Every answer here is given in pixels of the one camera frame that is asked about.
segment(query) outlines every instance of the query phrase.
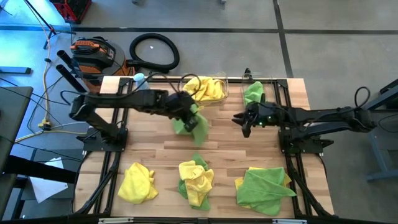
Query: wooden table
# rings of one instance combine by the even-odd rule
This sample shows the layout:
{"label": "wooden table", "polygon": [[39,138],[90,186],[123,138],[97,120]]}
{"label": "wooden table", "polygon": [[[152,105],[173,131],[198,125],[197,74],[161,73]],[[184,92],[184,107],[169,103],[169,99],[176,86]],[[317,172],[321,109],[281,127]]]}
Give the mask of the wooden table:
{"label": "wooden table", "polygon": [[[292,106],[309,109],[304,80],[288,79]],[[119,77],[105,77],[102,93],[116,93]],[[172,92],[168,83],[150,83],[152,89],[165,89]],[[264,86],[267,101],[274,101],[271,86]],[[225,105],[208,107],[201,111],[209,122],[207,141],[202,147],[195,147],[189,136],[178,136],[172,129],[171,121],[164,116],[149,115],[129,110],[127,127],[129,139],[122,153],[116,184],[116,193],[111,215],[113,217],[217,217],[217,218],[269,218],[236,205],[234,179],[243,177],[245,170],[253,167],[286,167],[285,158],[279,149],[278,127],[252,128],[250,138],[245,139],[241,127],[231,118],[243,111],[242,85],[230,84],[229,97]],[[112,109],[97,109],[108,122]],[[177,190],[178,165],[189,161],[199,152],[215,172],[213,189],[209,193],[210,211],[191,209]],[[81,208],[98,185],[103,152],[92,153],[84,162],[76,187],[75,209]],[[326,211],[333,213],[325,171],[318,157],[303,154],[303,164],[307,185]],[[133,205],[117,196],[124,170],[133,162],[140,162],[149,170],[155,171],[155,188],[159,195],[140,205]],[[298,190],[300,208],[304,212],[302,193]],[[103,206],[108,196],[104,190]],[[282,209],[278,217],[293,218],[292,199],[282,199]]]}

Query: green towel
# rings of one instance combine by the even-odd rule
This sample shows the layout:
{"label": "green towel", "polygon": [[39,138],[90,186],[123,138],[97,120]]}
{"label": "green towel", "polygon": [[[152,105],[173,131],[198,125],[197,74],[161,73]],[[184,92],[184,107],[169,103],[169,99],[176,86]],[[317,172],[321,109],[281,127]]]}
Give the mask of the green towel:
{"label": "green towel", "polygon": [[[195,161],[196,165],[203,166],[205,171],[207,171],[209,169],[209,167],[207,166],[206,161],[198,153],[195,153],[192,156],[192,160]],[[180,195],[188,200],[187,187],[185,186],[185,182],[183,180],[181,180],[181,179],[178,182],[178,192],[180,192]],[[203,199],[203,202],[201,203],[200,207],[191,205],[191,208],[198,209],[198,210],[209,211],[210,210],[210,204],[209,204],[209,200],[207,199],[207,195],[206,195],[205,199]]]}
{"label": "green towel", "polygon": [[238,205],[250,206],[254,211],[266,215],[277,215],[281,198],[296,196],[293,190],[284,186],[284,179],[283,167],[247,170],[243,184],[236,192]]}
{"label": "green towel", "polygon": [[257,81],[252,85],[249,85],[247,90],[243,93],[245,105],[253,101],[260,103],[261,95],[263,93],[264,87],[261,82]]}
{"label": "green towel", "polygon": [[201,146],[206,140],[209,124],[207,119],[199,113],[198,105],[191,105],[191,111],[193,113],[196,112],[196,119],[198,120],[198,124],[192,130],[192,132],[189,133],[187,130],[185,130],[184,122],[182,122],[181,119],[178,121],[176,119],[172,119],[173,128],[176,134],[192,135],[195,145]]}

